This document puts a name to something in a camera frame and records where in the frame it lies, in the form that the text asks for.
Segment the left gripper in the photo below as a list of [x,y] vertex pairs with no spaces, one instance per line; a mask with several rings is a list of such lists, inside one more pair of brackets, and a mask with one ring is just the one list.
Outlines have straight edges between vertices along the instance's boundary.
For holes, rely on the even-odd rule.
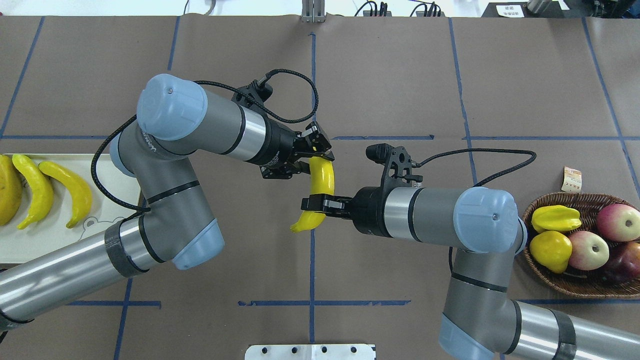
[[[263,179],[288,180],[295,174],[311,174],[310,164],[293,156],[297,133],[274,120],[266,121],[265,142],[260,150],[260,172]],[[317,121],[311,121],[300,133],[300,157],[319,157],[333,162],[335,157],[326,132]]]

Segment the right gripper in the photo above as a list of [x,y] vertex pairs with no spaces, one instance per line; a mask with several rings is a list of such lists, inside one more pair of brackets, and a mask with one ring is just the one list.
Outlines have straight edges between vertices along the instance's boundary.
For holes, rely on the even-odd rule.
[[334,194],[310,194],[301,210],[352,221],[364,235],[390,238],[384,220],[386,196],[382,187],[362,187],[353,198]]

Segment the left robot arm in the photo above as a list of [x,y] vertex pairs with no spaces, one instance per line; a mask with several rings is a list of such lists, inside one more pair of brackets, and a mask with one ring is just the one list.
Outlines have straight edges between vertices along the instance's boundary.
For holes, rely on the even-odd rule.
[[[286,119],[265,107],[269,79],[288,74],[311,87],[312,108]],[[134,211],[106,230],[1,274],[1,331],[170,261],[185,271],[213,259],[226,242],[190,162],[199,150],[258,166],[265,179],[315,175],[311,160],[334,161],[314,116],[316,85],[274,69],[234,88],[162,73],[139,96],[135,116],[94,153],[90,174],[109,200]]]

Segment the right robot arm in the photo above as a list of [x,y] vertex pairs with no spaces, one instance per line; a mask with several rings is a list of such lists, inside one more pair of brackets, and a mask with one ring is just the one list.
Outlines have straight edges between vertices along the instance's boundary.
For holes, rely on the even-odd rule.
[[311,194],[301,208],[350,219],[363,234],[455,248],[438,342],[457,360],[639,358],[636,334],[508,298],[528,233],[507,191],[364,187],[352,198]]

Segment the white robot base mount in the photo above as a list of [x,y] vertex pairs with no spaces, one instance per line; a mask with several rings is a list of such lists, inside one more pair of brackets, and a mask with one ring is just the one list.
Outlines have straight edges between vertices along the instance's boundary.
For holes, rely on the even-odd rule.
[[373,344],[255,344],[245,352],[245,360],[376,360]]

